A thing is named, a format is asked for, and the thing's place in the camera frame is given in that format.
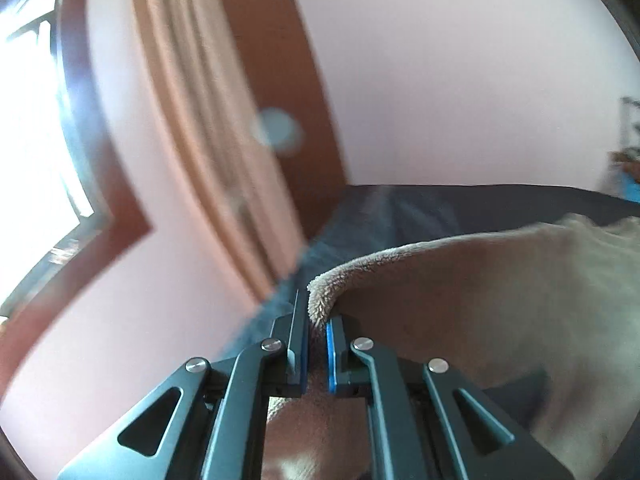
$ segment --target beige curtain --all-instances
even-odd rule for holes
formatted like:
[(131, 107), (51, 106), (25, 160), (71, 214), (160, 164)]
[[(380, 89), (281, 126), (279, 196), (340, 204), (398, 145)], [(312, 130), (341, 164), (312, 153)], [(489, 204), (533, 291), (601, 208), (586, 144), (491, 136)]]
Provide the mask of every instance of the beige curtain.
[(210, 225), (257, 301), (304, 245), (220, 0), (133, 0), (154, 91)]

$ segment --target bright window light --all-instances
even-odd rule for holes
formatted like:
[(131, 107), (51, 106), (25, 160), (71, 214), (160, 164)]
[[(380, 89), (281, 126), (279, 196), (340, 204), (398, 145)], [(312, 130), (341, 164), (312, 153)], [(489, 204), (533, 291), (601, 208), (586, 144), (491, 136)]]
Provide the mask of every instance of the bright window light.
[(56, 5), (56, 0), (27, 0), (27, 2), (14, 14), (12, 27), (14, 30), (32, 22), (47, 12), (51, 12)]
[[(28, 1), (19, 26), (53, 4)], [(47, 22), (38, 34), (0, 43), (0, 303), (79, 225), (79, 216), (93, 213), (62, 134), (49, 43)]]

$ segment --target metal screw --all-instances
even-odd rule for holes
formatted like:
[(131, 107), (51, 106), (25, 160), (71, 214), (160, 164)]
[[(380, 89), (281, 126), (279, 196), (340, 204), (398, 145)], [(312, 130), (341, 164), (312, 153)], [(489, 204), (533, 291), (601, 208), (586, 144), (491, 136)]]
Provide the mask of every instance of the metal screw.
[(194, 357), (189, 359), (184, 367), (192, 374), (199, 374), (207, 369), (207, 362), (202, 357)]
[(449, 370), (449, 363), (447, 363), (444, 359), (440, 359), (436, 357), (429, 361), (429, 370), (431, 370), (434, 374), (443, 374), (447, 370)]
[(282, 341), (274, 337), (269, 337), (262, 342), (262, 349), (265, 352), (274, 353), (282, 348)]
[(368, 337), (359, 337), (353, 340), (353, 347), (356, 350), (366, 352), (373, 348), (373, 339), (369, 339)]

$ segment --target triangular cutout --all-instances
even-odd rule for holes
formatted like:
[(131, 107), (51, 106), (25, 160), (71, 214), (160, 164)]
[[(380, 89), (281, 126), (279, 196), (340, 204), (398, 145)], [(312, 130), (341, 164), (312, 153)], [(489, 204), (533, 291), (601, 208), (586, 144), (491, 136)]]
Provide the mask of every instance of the triangular cutout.
[(460, 410), (471, 442), (481, 456), (498, 451), (515, 440), (513, 434), (468, 391), (457, 389), (453, 392), (453, 398)]
[(181, 395), (179, 388), (173, 387), (165, 391), (148, 410), (119, 434), (119, 444), (144, 456), (155, 455)]

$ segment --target fuzzy towel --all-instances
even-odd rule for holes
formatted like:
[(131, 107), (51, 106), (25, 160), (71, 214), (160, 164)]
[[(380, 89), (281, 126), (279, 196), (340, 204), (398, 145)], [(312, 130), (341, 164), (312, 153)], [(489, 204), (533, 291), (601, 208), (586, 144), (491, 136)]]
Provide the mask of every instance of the fuzzy towel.
[(443, 357), (481, 388), (543, 367), (532, 433), (593, 479), (640, 409), (640, 222), (558, 224), (423, 242), (358, 258), (309, 285), (308, 392), (272, 399), (263, 478), (353, 480), (369, 468), (363, 399), (327, 392), (332, 309), (417, 362)]

